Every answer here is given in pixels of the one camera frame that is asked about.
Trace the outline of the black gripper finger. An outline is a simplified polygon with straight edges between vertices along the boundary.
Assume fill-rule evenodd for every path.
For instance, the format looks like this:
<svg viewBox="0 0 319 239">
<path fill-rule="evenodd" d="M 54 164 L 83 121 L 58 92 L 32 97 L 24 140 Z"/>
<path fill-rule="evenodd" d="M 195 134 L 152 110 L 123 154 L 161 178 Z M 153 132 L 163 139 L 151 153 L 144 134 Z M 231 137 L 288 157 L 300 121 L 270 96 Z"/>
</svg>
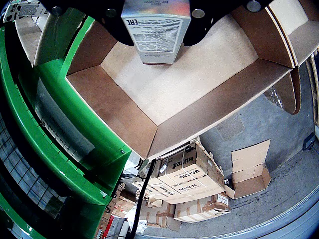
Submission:
<svg viewBox="0 0 319 239">
<path fill-rule="evenodd" d="M 124 6 L 123 0 L 42 0 L 41 3 L 53 13 L 55 7 L 61 8 L 62 13 L 68 8 L 75 8 L 94 18 L 119 42 L 133 46 L 134 43 L 121 18 Z"/>
<path fill-rule="evenodd" d="M 269 0 L 191 0 L 191 21 L 185 33 L 183 43 L 193 46 L 199 43 L 210 28 L 221 18 L 242 6 L 249 12 L 259 12 Z"/>
</svg>

